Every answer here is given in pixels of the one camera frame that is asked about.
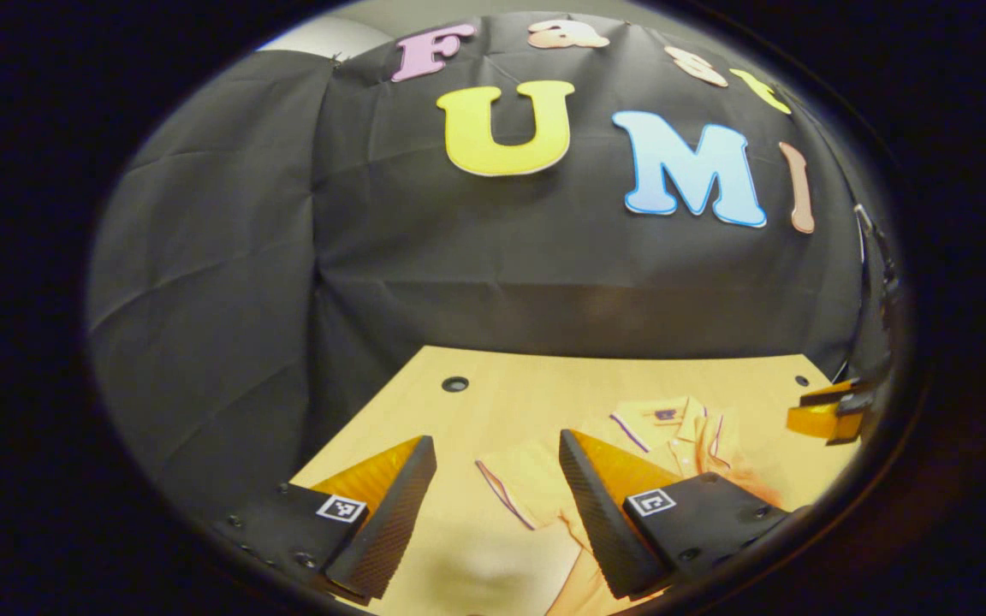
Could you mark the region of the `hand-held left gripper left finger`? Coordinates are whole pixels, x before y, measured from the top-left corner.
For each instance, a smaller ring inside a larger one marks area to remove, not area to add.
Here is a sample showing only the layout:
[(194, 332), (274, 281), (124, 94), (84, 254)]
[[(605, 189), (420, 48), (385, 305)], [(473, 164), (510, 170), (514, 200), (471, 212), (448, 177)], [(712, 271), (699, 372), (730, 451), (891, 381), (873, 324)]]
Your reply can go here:
[(223, 537), (298, 584), (367, 605), (386, 594), (436, 471), (433, 437), (416, 436), (251, 500), (224, 516)]

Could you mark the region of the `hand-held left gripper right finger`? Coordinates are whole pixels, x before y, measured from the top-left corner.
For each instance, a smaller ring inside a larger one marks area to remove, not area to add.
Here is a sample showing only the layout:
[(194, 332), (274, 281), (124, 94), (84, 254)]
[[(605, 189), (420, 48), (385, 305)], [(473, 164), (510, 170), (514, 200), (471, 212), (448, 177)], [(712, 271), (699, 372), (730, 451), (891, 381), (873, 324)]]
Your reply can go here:
[(611, 593), (643, 599), (707, 578), (792, 515), (714, 472), (673, 472), (575, 429), (558, 461)]

